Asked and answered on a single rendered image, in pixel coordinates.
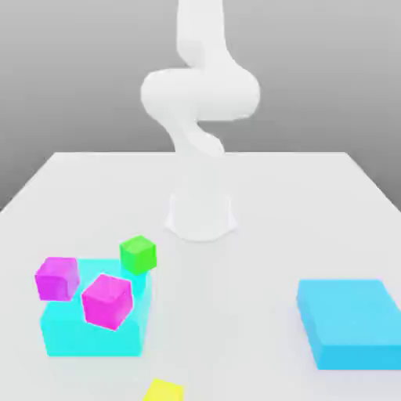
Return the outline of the small green cube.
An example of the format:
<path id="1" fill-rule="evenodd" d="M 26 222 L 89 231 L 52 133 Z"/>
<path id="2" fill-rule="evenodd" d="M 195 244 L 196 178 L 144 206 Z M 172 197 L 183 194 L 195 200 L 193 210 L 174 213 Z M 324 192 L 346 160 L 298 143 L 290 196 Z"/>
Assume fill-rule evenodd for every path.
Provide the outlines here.
<path id="1" fill-rule="evenodd" d="M 157 266 L 157 247 L 144 236 L 136 236 L 119 245 L 122 266 L 134 275 L 147 273 Z"/>

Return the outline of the small magenta cube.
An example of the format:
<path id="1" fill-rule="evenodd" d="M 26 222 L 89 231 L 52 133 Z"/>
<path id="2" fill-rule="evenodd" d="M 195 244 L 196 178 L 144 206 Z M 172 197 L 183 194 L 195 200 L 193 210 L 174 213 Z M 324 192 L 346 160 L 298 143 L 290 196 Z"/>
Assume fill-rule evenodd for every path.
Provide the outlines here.
<path id="1" fill-rule="evenodd" d="M 116 331 L 132 311 L 131 282 L 101 273 L 81 294 L 85 321 Z"/>
<path id="2" fill-rule="evenodd" d="M 36 271 L 34 278 L 42 301 L 69 302 L 80 284 L 78 260 L 48 257 Z"/>

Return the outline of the small yellow cube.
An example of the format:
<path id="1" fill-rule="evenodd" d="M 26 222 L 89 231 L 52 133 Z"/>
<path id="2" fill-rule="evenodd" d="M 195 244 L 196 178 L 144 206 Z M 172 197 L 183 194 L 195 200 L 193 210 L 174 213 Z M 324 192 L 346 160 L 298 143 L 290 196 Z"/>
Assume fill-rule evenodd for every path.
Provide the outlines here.
<path id="1" fill-rule="evenodd" d="M 184 401 L 184 387 L 161 379 L 153 379 L 143 401 Z"/>

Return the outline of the large cyan box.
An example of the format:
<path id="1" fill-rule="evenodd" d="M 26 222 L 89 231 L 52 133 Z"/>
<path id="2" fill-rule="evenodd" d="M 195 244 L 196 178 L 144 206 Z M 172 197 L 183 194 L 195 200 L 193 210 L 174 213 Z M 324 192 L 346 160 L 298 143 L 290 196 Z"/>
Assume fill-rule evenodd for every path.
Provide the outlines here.
<path id="1" fill-rule="evenodd" d="M 78 259 L 81 282 L 69 302 L 48 302 L 40 318 L 49 356 L 140 356 L 146 337 L 152 277 L 135 276 L 117 259 Z M 101 273 L 132 282 L 133 309 L 116 331 L 85 321 L 81 293 Z"/>

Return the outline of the large blue box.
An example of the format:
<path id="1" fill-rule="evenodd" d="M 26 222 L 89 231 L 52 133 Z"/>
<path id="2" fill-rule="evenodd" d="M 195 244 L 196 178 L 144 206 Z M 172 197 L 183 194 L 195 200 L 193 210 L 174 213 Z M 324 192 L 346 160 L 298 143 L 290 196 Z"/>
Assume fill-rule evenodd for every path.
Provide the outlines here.
<path id="1" fill-rule="evenodd" d="M 401 309 L 380 280 L 300 280 L 297 306 L 320 370 L 401 370 Z"/>

